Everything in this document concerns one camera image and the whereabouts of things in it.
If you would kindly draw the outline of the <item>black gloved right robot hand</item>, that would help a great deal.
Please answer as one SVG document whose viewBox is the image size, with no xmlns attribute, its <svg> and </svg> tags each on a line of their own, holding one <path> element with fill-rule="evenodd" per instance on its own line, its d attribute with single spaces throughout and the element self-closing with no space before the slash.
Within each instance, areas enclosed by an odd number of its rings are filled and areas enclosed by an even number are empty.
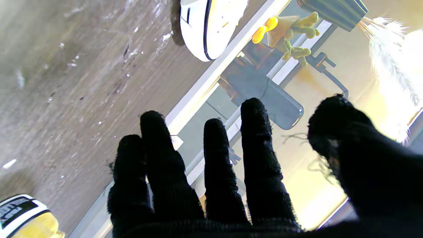
<svg viewBox="0 0 423 238">
<path fill-rule="evenodd" d="M 309 119 L 308 142 L 326 159 L 358 220 L 305 231 L 296 220 L 272 128 L 257 98 L 241 105 L 248 220 L 223 123 L 204 126 L 206 210 L 188 184 L 163 115 L 140 117 L 112 168 L 107 209 L 114 238 L 421 238 L 422 155 L 381 134 L 342 95 L 324 99 Z"/>
</svg>

